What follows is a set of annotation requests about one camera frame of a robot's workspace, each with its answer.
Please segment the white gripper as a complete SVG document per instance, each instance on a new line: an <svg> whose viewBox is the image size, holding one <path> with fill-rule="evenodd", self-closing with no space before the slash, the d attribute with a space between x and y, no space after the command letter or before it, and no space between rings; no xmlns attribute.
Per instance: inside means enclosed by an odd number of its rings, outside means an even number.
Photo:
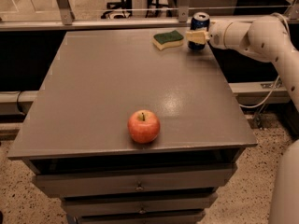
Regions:
<svg viewBox="0 0 299 224"><path fill-rule="evenodd" d="M208 40L209 44L216 49L226 49L225 35L230 21L216 21L209 27L209 31L205 30L190 30L186 33L188 41L204 45Z"/></svg>

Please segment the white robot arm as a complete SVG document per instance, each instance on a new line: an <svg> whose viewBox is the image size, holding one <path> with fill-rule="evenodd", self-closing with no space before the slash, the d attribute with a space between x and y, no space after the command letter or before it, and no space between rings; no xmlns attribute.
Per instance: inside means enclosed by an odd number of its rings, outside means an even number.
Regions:
<svg viewBox="0 0 299 224"><path fill-rule="evenodd" d="M186 38L273 64L277 72L274 81L283 84L299 110L299 51L283 15L272 13L253 21L216 21L207 28L188 31ZM299 139L287 147L278 163L268 223L299 224Z"/></svg>

